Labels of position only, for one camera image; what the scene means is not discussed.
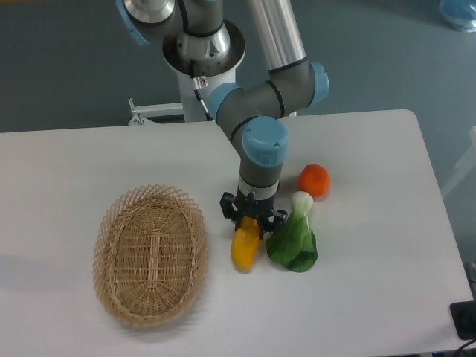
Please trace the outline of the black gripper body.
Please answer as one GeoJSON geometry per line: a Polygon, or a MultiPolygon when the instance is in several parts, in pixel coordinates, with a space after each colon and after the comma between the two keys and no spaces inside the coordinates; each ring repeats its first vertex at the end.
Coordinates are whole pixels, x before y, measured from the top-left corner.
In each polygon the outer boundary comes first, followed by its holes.
{"type": "Polygon", "coordinates": [[[236,197],[238,200],[237,205],[239,206],[239,209],[242,210],[242,219],[244,217],[252,218],[258,223],[258,225],[259,216],[270,216],[274,211],[275,195],[264,200],[259,200],[255,199],[254,197],[246,196],[244,193],[238,190],[236,197]]]}

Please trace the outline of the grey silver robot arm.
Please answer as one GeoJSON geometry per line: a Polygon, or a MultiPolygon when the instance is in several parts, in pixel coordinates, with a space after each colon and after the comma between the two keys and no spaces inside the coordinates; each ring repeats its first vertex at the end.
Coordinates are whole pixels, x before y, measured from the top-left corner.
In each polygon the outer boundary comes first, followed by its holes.
{"type": "Polygon", "coordinates": [[[221,1],[118,1],[116,6],[137,44],[162,44],[180,82],[184,118],[213,121],[238,153],[237,192],[220,200],[224,217],[237,228],[250,218],[261,234],[278,231],[287,217],[274,208],[288,149],[281,120],[329,92],[323,66],[306,57],[291,3],[246,2],[268,71],[267,81],[251,89],[236,82],[245,40],[224,17],[221,1]]]}

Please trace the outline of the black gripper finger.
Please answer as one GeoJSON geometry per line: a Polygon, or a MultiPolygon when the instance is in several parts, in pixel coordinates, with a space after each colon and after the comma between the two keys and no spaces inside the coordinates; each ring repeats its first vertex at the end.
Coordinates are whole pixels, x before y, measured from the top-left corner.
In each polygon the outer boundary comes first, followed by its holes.
{"type": "Polygon", "coordinates": [[[270,216],[259,216],[260,240],[263,240],[266,233],[273,234],[275,231],[279,231],[287,218],[288,212],[285,210],[275,210],[270,216]]]}
{"type": "Polygon", "coordinates": [[[222,215],[233,222],[234,230],[237,231],[242,221],[242,210],[237,205],[237,197],[229,192],[224,192],[219,201],[222,215]]]}

